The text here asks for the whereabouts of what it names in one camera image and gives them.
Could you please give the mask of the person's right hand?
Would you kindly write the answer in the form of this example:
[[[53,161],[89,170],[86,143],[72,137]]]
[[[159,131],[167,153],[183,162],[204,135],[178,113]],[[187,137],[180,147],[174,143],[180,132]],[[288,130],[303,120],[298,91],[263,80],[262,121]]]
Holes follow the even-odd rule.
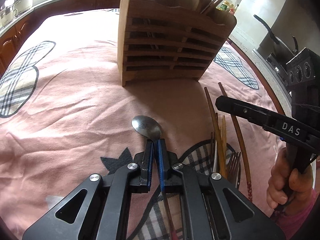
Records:
[[[285,209],[286,215],[302,212],[313,201],[312,168],[308,167],[303,174],[296,168],[292,169],[286,158],[286,148],[281,148],[272,167],[266,191],[266,201],[270,208],[275,209],[278,205],[287,203],[289,196],[284,192],[285,186],[293,191],[293,200]]]

